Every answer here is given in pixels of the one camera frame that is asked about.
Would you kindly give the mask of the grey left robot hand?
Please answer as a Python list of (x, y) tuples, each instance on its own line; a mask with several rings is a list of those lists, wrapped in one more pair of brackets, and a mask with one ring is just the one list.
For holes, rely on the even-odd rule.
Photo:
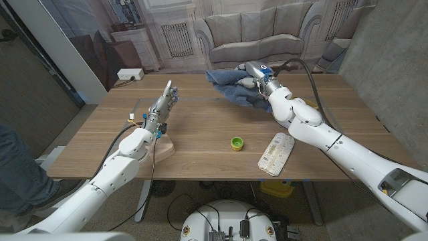
[(158, 126), (165, 123), (169, 117), (169, 113), (179, 99), (177, 87), (172, 87), (172, 81), (169, 80), (163, 91), (163, 94), (153, 102), (149, 108), (148, 117), (145, 128), (152, 134), (157, 130)]

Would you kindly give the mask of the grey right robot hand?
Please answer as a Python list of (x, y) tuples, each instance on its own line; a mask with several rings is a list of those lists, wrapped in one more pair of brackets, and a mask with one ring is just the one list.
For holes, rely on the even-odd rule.
[(292, 93), (278, 82), (278, 79), (274, 77), (274, 71), (267, 64), (250, 61), (239, 64), (234, 70), (244, 70), (249, 74), (249, 77), (239, 79), (237, 84), (246, 88), (257, 86), (259, 94), (264, 98), (268, 98), (277, 89), (284, 91), (283, 95), (286, 99), (289, 100), (292, 97)]

